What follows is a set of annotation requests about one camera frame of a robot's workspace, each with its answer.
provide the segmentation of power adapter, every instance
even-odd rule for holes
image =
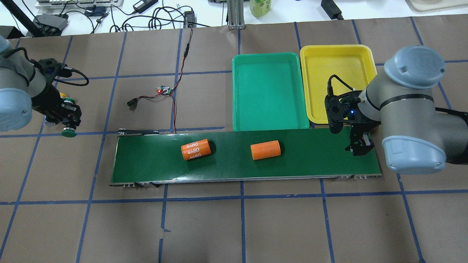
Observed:
[[[185,11],[183,13],[183,20],[184,20],[183,28],[195,28],[195,27],[197,27],[197,25],[194,24],[194,23],[197,22],[197,18],[195,17],[195,12]]]
[[[333,20],[333,19],[338,19],[338,20],[343,20],[343,16],[341,15],[341,10],[338,8],[336,3],[333,0],[322,0],[322,3],[320,4],[323,8],[323,10],[327,13],[328,17]]]

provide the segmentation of orange cylinder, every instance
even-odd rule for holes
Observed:
[[[281,155],[281,148],[279,147],[279,142],[277,140],[252,144],[250,146],[250,151],[252,152],[252,158],[254,160]]]
[[[186,161],[211,154],[211,148],[210,144],[208,143],[208,139],[182,145],[181,150],[183,158]]]

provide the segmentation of green button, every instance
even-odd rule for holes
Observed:
[[[72,130],[63,130],[61,134],[63,137],[67,137],[67,138],[73,138],[76,136],[76,132]]]

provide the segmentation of plastic tray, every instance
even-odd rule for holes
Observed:
[[[235,131],[309,128],[297,54],[237,55],[232,66]]]
[[[377,75],[371,50],[364,45],[317,45],[300,50],[306,109],[309,120],[328,124],[324,100],[327,81],[336,74],[356,90],[363,90]],[[333,80],[335,95],[349,89]]]
[[[468,5],[468,0],[408,0],[416,11],[425,12],[430,10],[443,9]]]

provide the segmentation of green bottle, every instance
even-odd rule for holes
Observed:
[[[250,0],[250,11],[260,17],[271,10],[271,0]]]

